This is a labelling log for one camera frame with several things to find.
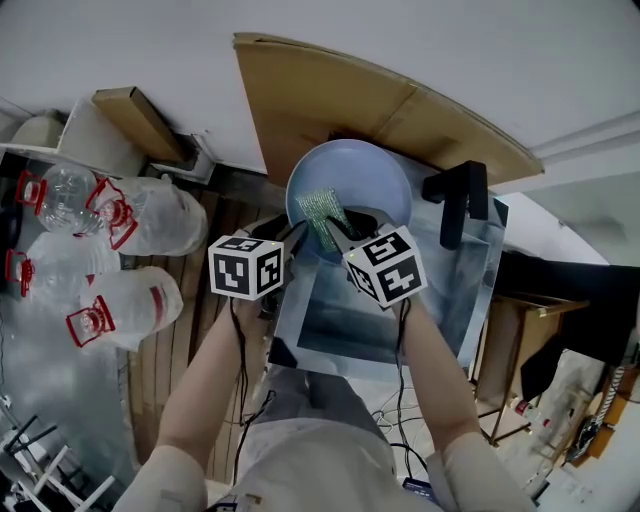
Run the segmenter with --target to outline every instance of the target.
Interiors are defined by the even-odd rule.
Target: green sponge
[[[337,251],[336,246],[329,229],[327,228],[326,221],[328,217],[333,217],[336,220],[342,222],[352,235],[355,235],[353,226],[347,220],[347,216],[344,213],[342,206],[338,202],[336,197],[336,191],[331,188],[323,188],[311,192],[310,194],[302,197],[296,197],[296,201],[302,209],[302,213],[307,217],[311,226],[318,233],[320,243],[325,251]]]

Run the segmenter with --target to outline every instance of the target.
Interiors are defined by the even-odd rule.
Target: blue bowl
[[[391,155],[368,142],[325,142],[302,157],[287,184],[287,216],[292,226],[306,219],[296,198],[327,188],[335,190],[343,208],[377,208],[398,225],[411,220],[411,188],[404,171]],[[332,263],[339,263],[342,256],[325,251],[315,231],[302,250]]]

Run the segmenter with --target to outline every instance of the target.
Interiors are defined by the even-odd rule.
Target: black cable
[[[396,423],[391,423],[391,426],[392,426],[392,427],[397,427],[397,426],[398,426],[398,425],[400,425],[400,424],[403,424],[403,425],[404,425],[404,424],[405,424],[405,423],[407,423],[408,421],[416,421],[416,420],[422,420],[422,421],[424,421],[424,418],[423,418],[422,416],[417,416],[416,418],[407,418],[406,420],[402,420],[402,421],[399,421],[399,422],[396,422]]]
[[[405,454],[411,452],[413,453],[416,458],[418,459],[418,461],[420,462],[420,464],[422,465],[422,467],[424,468],[425,472],[429,473],[429,471],[427,470],[427,463],[422,460],[422,457],[420,457],[420,455],[418,455],[418,452],[416,452],[413,448],[411,448],[411,446],[409,446],[408,444],[402,444],[402,443],[391,443],[390,446],[396,446],[398,448],[404,448],[405,450]]]
[[[398,414],[398,430],[400,431],[400,438],[402,439],[402,444],[405,446],[409,446],[409,441],[407,436],[404,433],[404,428],[402,426],[402,396],[404,395],[404,375],[402,374],[402,361],[400,359],[401,351],[402,351],[402,339],[404,338],[404,328],[406,324],[406,318],[411,311],[411,301],[409,299],[403,299],[402,304],[400,306],[400,319],[398,325],[398,341],[396,343],[396,366],[398,368],[398,378],[400,379],[400,392],[398,393],[398,402],[396,404],[396,412]],[[413,478],[413,474],[411,473],[411,463],[409,462],[409,450],[405,451],[404,454],[404,464],[407,468],[407,472],[409,473],[409,478]]]
[[[240,327],[240,320],[238,320],[238,316],[233,309],[233,297],[229,298],[229,311],[231,312],[231,321],[233,322],[233,326],[236,329],[236,334],[238,336],[238,348],[240,349],[240,374],[238,376],[238,380],[240,386],[240,421],[242,421],[242,416],[244,415],[244,406],[246,404],[247,394],[249,392],[249,376],[247,374],[246,352],[247,339],[242,332],[242,328]]]
[[[258,417],[265,411],[267,404],[271,402],[271,400],[273,400],[275,396],[276,392],[273,389],[270,389],[267,393],[267,397],[264,399],[264,402],[262,402],[260,409],[258,409],[255,414],[251,415],[251,417],[244,424],[244,430],[242,432],[242,437],[240,438],[240,443],[238,443],[238,449],[236,450],[236,457],[233,463],[233,485],[236,485],[236,482],[238,481],[238,463],[240,462],[240,451],[242,450],[242,445],[244,445],[244,440],[247,437],[247,431],[249,430],[251,424],[255,420],[257,420]]]
[[[240,373],[238,375],[238,381],[240,386],[240,422],[238,425],[244,426],[244,431],[242,432],[242,437],[240,438],[240,443],[238,444],[238,448],[236,449],[236,456],[233,465],[233,485],[236,484],[238,480],[238,462],[240,461],[240,451],[242,450],[242,445],[244,444],[244,440],[247,437],[247,431],[249,430],[249,426],[253,423],[258,416],[260,416],[267,406],[267,404],[273,400],[273,397],[276,396],[276,392],[272,389],[267,393],[267,397],[262,402],[260,409],[252,414],[247,421],[243,420],[244,417],[244,406],[247,401],[247,394],[249,392],[249,376],[247,374],[247,354],[246,354],[246,345],[247,338],[242,332],[242,327],[240,326],[240,321],[238,320],[238,316],[233,309],[233,297],[229,298],[229,311],[231,312],[231,321],[233,322],[233,326],[235,327],[236,334],[238,336],[238,348],[240,349]]]

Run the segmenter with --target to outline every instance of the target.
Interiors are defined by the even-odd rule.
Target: white sleeve
[[[207,507],[204,471],[172,446],[153,450],[113,512],[202,512]]]
[[[480,434],[460,436],[442,454],[429,457],[427,465],[436,497],[448,512],[536,510]]]

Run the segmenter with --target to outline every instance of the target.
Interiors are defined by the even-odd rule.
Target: wire
[[[251,417],[244,424],[244,430],[242,432],[242,437],[240,438],[240,443],[238,443],[238,449],[236,450],[236,457],[233,463],[233,485],[236,485],[236,482],[238,481],[238,463],[240,462],[240,451],[242,450],[242,445],[244,445],[244,440],[247,437],[247,431],[249,430],[251,424],[256,421],[258,417],[266,410],[267,404],[271,402],[271,400],[273,400],[275,396],[276,392],[273,389],[270,389],[267,393],[267,397],[264,399],[264,402],[262,402],[260,409],[258,409],[255,414],[251,415]]]
[[[414,388],[412,388],[412,387],[406,387],[406,388],[404,388],[404,389],[405,389],[405,391],[408,391],[408,390],[415,391],[415,390],[414,390]],[[384,412],[384,408],[385,408],[385,406],[386,406],[389,402],[391,402],[391,400],[393,400],[393,399],[397,396],[397,394],[398,394],[398,393],[400,393],[400,389],[398,389],[397,391],[394,391],[394,393],[393,393],[389,398],[387,398],[387,400],[385,401],[385,403],[383,403],[383,404],[380,406],[379,411],[380,411],[380,412]],[[403,410],[416,409],[417,407],[418,407],[418,404],[413,404],[413,405],[410,405],[410,406],[405,407]]]
[[[401,411],[412,411],[413,409],[417,409],[418,407],[420,407],[420,406],[418,404],[416,404],[416,405],[410,405],[408,407],[401,407],[400,410]],[[374,414],[380,414],[381,416],[384,416],[385,414],[391,414],[392,412],[396,412],[396,408],[395,407],[393,409],[391,409],[390,411],[383,411],[382,409],[378,409],[377,411],[373,411],[371,413],[371,416],[373,416]]]
[[[411,448],[411,446],[409,446],[408,444],[403,444],[403,443],[391,443],[391,446],[396,446],[398,448],[404,448],[405,450],[405,455],[408,456],[409,452],[413,453],[416,458],[418,459],[418,461],[420,462],[420,465],[422,466],[422,468],[428,473],[429,471],[427,470],[427,463],[422,460],[422,457],[420,457],[420,455],[418,454],[418,452],[416,452],[413,448]]]
[[[400,361],[400,352],[402,350],[402,339],[404,337],[404,328],[405,328],[406,319],[407,319],[407,315],[409,314],[409,311],[411,311],[411,301],[409,299],[403,299],[402,305],[400,306],[398,341],[396,343],[396,366],[398,368],[398,378],[400,379],[400,391],[398,393],[398,402],[396,404],[396,412],[398,413],[398,430],[400,431],[400,439],[402,439],[402,444],[408,448],[404,454],[404,464],[407,468],[407,472],[409,473],[409,478],[413,478],[413,474],[411,473],[411,463],[409,462],[409,449],[413,451],[413,448],[409,447],[409,441],[407,440],[407,436],[404,433],[404,428],[402,426],[402,407],[401,407],[402,396],[404,395],[404,375],[402,374],[402,362]]]
[[[395,423],[392,423],[391,421],[389,421],[387,418],[384,417],[384,413],[382,413],[380,415],[380,417],[377,419],[376,424],[378,425],[378,427],[382,428],[386,427],[389,430],[382,432],[385,436],[388,436],[389,434],[391,434],[391,432],[393,432],[393,430],[395,429],[395,427],[397,427],[400,423],[402,423],[403,425],[409,421],[417,421],[417,420],[421,420],[424,421],[424,418],[422,416],[416,416],[415,418],[407,418],[402,420],[402,422],[396,421]],[[386,425],[381,424],[380,422],[384,421],[386,422]]]
[[[420,436],[420,432],[422,432],[422,429],[426,426],[427,426],[426,423],[423,423],[422,425],[420,425],[420,428],[416,431],[416,434],[413,436],[413,443],[411,443],[411,446],[413,448],[415,448],[416,444],[418,443],[418,437]]]
[[[238,316],[233,309],[233,297],[229,298],[229,311],[231,312],[231,320],[233,322],[233,326],[236,329],[236,334],[238,336],[238,348],[240,349],[240,374],[238,376],[238,380],[240,386],[240,421],[242,421],[242,417],[244,415],[244,406],[246,404],[247,394],[249,392],[249,376],[247,374],[246,351],[247,339],[242,332],[240,321],[238,320]]]
[[[613,374],[615,373],[616,368],[613,367],[609,370],[609,381],[613,382]],[[616,387],[616,395],[618,395],[620,398],[622,398],[623,400],[626,400],[627,402],[629,402],[630,404],[640,404],[640,400],[633,400],[631,398],[631,396],[633,395],[633,391],[631,392],[624,392],[624,391],[619,391],[618,387]]]
[[[247,374],[247,352],[246,352],[246,345],[247,345],[247,338],[245,337],[244,333],[242,332],[242,327],[240,326],[240,320],[238,320],[238,316],[236,315],[235,310],[233,309],[233,297],[229,298],[229,311],[231,313],[231,321],[233,322],[233,326],[236,330],[236,335],[238,336],[238,348],[240,350],[240,372],[238,374],[238,386],[240,388],[240,425],[242,426],[242,418],[244,417],[244,406],[245,403],[247,401],[247,394],[249,392],[249,376]],[[238,477],[238,460],[240,459],[240,450],[242,449],[242,444],[244,443],[244,438],[247,435],[247,429],[249,428],[249,422],[251,421],[252,418],[254,418],[254,416],[256,416],[255,414],[253,416],[251,416],[251,418],[249,418],[249,420],[247,420],[246,423],[244,423],[245,425],[245,430],[242,434],[242,438],[240,440],[240,444],[238,445],[238,448],[236,450],[236,456],[235,456],[235,464],[233,467],[233,483],[235,485],[236,483],[236,479]]]

